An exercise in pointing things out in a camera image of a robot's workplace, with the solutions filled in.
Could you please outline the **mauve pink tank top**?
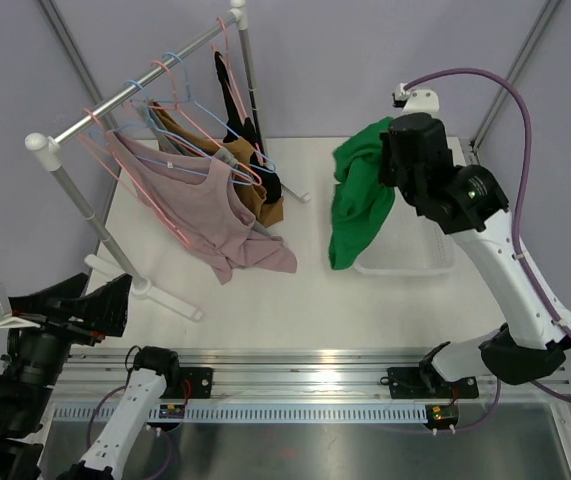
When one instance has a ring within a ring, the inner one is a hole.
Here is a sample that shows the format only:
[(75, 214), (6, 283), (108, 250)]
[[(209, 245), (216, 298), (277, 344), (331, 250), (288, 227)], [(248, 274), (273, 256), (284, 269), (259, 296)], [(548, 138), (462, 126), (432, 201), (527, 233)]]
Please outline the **mauve pink tank top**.
[[(108, 131), (104, 139), (189, 238), (192, 248), (187, 252), (208, 264), (221, 284), (232, 279), (235, 268), (283, 273), (297, 270), (297, 259), (282, 238), (254, 229), (256, 217), (228, 181), (228, 165), (219, 160), (191, 159), (155, 150), (120, 132)], [(138, 160), (135, 155), (177, 163), (206, 176), (170, 170)]]

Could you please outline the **green tank top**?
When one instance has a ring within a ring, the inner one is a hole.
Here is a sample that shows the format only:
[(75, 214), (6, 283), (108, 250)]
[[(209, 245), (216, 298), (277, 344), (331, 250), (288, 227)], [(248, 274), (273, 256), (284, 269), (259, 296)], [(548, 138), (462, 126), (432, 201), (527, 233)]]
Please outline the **green tank top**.
[(328, 256), (333, 270), (345, 270), (371, 244), (395, 202), (395, 192), (379, 182), (380, 134), (392, 119), (366, 126), (333, 152), (334, 195)]

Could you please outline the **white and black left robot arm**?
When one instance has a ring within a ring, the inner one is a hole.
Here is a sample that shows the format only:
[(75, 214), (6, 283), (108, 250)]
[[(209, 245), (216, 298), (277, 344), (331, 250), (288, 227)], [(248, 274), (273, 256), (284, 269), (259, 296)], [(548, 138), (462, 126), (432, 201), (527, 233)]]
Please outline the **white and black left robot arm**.
[[(93, 347), (123, 335), (132, 277), (121, 274), (93, 292), (89, 277), (74, 275), (24, 296), (9, 296), (0, 281), (0, 330), (8, 333), (0, 372), (0, 479), (39, 479), (54, 407), (87, 400), (97, 387), (74, 385), (66, 365), (75, 346)], [(180, 388), (176, 352), (147, 346), (135, 355), (122, 397), (107, 425), (64, 479), (119, 479), (139, 431), (160, 398)]]

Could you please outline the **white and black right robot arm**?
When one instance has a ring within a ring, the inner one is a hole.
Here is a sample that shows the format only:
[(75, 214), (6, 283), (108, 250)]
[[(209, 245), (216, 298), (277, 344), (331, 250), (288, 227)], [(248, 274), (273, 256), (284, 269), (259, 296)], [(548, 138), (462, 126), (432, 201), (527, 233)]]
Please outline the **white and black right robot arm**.
[(571, 311), (517, 251), (509, 202), (496, 178), (480, 165), (456, 164), (443, 122), (428, 113), (391, 120), (380, 139), (382, 182), (464, 251), (505, 320), (486, 336), (431, 350), (419, 364), (421, 389), (441, 396), (467, 377), (492, 374), (521, 385), (554, 373), (571, 349)]

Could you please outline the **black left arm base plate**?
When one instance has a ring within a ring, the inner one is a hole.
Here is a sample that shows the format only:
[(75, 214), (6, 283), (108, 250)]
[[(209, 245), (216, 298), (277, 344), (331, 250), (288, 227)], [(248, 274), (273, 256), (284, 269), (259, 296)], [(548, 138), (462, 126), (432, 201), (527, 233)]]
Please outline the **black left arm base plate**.
[(180, 367), (176, 374), (170, 377), (169, 384), (162, 399), (178, 400), (185, 395), (190, 400), (209, 399), (213, 386), (214, 370), (209, 367)]

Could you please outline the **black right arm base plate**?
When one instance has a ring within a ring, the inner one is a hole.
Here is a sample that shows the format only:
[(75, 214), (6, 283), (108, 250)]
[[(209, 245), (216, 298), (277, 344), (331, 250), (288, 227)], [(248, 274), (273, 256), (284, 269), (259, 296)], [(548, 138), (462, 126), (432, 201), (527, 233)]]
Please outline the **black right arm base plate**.
[(395, 400), (473, 400), (479, 397), (475, 377), (466, 377), (456, 382), (437, 378), (427, 384), (421, 378), (417, 366), (390, 367), (386, 374), (379, 378), (379, 384), (387, 387), (390, 397)]

